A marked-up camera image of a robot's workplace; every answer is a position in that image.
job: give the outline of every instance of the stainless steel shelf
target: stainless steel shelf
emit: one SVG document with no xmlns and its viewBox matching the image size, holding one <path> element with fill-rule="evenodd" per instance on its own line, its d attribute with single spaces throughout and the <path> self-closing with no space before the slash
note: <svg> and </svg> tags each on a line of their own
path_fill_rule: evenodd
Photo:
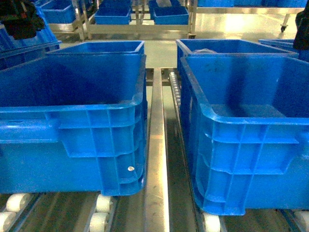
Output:
<svg viewBox="0 0 309 232">
<path fill-rule="evenodd" d="M 188 33 L 187 25 L 89 25 L 91 34 L 155 34 L 158 32 Z"/>
<path fill-rule="evenodd" d="M 72 23 L 50 23 L 49 27 L 54 33 L 70 33 L 75 32 L 79 26 L 79 21 L 75 20 Z"/>
<path fill-rule="evenodd" d="M 297 14 L 303 8 L 268 8 L 268 7 L 198 7 L 198 14 Z"/>
</svg>

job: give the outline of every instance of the white roller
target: white roller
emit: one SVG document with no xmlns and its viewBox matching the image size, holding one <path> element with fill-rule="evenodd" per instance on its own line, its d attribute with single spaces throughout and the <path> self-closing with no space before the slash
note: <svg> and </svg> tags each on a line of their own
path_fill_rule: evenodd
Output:
<svg viewBox="0 0 309 232">
<path fill-rule="evenodd" d="M 94 213 L 91 217 L 89 232 L 104 232 L 108 217 L 108 213 Z"/>
<path fill-rule="evenodd" d="M 100 194 L 97 199 L 97 212 L 109 213 L 111 210 L 112 197 L 106 197 Z"/>
<path fill-rule="evenodd" d="M 0 213 L 0 232 L 5 232 L 15 220 L 16 213 L 2 212 Z"/>
<path fill-rule="evenodd" d="M 11 212 L 19 212 L 30 199 L 29 193 L 16 193 L 10 196 L 6 203 L 6 210 Z"/>
<path fill-rule="evenodd" d="M 203 213 L 206 232 L 220 232 L 220 220 L 218 215 Z"/>
<path fill-rule="evenodd" d="M 298 211 L 294 212 L 296 220 L 301 224 L 306 232 L 309 232 L 309 212 L 308 211 Z"/>
</svg>

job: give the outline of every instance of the stacked blue crate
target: stacked blue crate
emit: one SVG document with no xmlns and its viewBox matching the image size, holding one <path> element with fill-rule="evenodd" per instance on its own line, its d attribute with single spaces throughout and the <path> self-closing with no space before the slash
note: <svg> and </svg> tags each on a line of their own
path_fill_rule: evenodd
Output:
<svg viewBox="0 0 309 232">
<path fill-rule="evenodd" d="M 144 51 L 144 41 L 88 42 L 48 52 L 47 55 L 89 56 L 101 54 L 144 54 Z M 143 97 L 144 115 L 147 117 L 146 82 L 144 83 Z"/>
<path fill-rule="evenodd" d="M 267 45 L 245 40 L 176 40 L 177 68 L 183 69 L 180 59 L 183 56 L 246 56 L 258 54 L 261 56 L 289 56 L 297 58 L 298 54 Z"/>
<path fill-rule="evenodd" d="M 272 47 L 285 49 L 299 54 L 298 58 L 309 62 L 309 50 L 296 50 L 293 48 L 294 40 L 259 40 L 261 44 L 266 44 Z"/>
<path fill-rule="evenodd" d="M 34 38 L 15 40 L 5 28 L 0 29 L 0 70 L 37 59 L 45 56 L 46 52 L 59 49 L 61 42 L 50 30 L 42 9 L 36 9 L 37 14 L 44 20 L 45 27 L 37 31 Z"/>
</svg>

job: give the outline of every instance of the metal rail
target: metal rail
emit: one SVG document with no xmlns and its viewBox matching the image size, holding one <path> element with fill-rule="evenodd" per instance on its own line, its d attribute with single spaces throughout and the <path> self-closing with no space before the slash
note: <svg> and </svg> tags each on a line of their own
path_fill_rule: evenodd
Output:
<svg viewBox="0 0 309 232">
<path fill-rule="evenodd" d="M 145 187 L 145 232 L 169 232 L 169 190 L 161 69 L 154 70 Z"/>
<path fill-rule="evenodd" d="M 297 14 L 303 8 L 272 8 L 272 7 L 198 7 L 198 14 L 262 14 L 280 15 Z"/>
</svg>

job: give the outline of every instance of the floor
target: floor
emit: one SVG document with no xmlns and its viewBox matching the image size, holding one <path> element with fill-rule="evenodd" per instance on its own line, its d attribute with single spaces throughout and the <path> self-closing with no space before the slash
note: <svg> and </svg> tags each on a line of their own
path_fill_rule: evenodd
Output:
<svg viewBox="0 0 309 232">
<path fill-rule="evenodd" d="M 292 39 L 295 37 L 295 15 L 291 15 L 288 28 L 285 33 L 281 33 L 281 23 L 284 15 L 242 15 L 242 14 L 198 14 L 196 32 L 197 39 L 245 39 L 257 42 L 259 39 Z M 61 35 L 58 37 L 63 41 L 62 47 L 72 46 L 79 43 L 77 36 Z M 145 40 L 145 53 L 147 55 L 147 68 L 156 67 L 176 67 L 177 65 L 177 46 L 175 39 L 182 38 L 181 35 L 100 35 L 94 36 L 94 41 L 102 40 Z M 147 88 L 147 99 L 151 106 L 151 87 Z M 167 120 L 173 120 L 175 117 L 174 105 L 172 102 L 170 87 L 164 87 L 164 108 L 166 110 Z M 177 157 L 171 156 L 171 168 L 180 165 Z M 185 199 L 186 193 L 179 191 L 181 181 L 178 173 L 178 180 L 175 178 L 171 194 L 171 201 L 175 202 L 174 208 L 171 209 L 171 217 L 174 218 L 174 231 L 178 232 L 195 232 L 190 227 L 192 220 L 180 210 L 185 207 L 178 199 Z M 123 198 L 120 204 L 126 205 L 123 209 L 131 208 L 131 205 L 141 205 L 143 193 L 130 198 Z M 116 218 L 115 223 L 118 225 L 116 231 L 137 232 L 136 228 L 142 223 L 142 207 L 135 208 L 135 217 L 128 218 L 126 212 L 122 212 Z M 288 231 L 286 224 L 281 219 L 274 220 L 277 217 L 274 211 L 248 211 L 244 217 L 226 217 L 226 223 L 229 232 L 285 232 Z"/>
</svg>

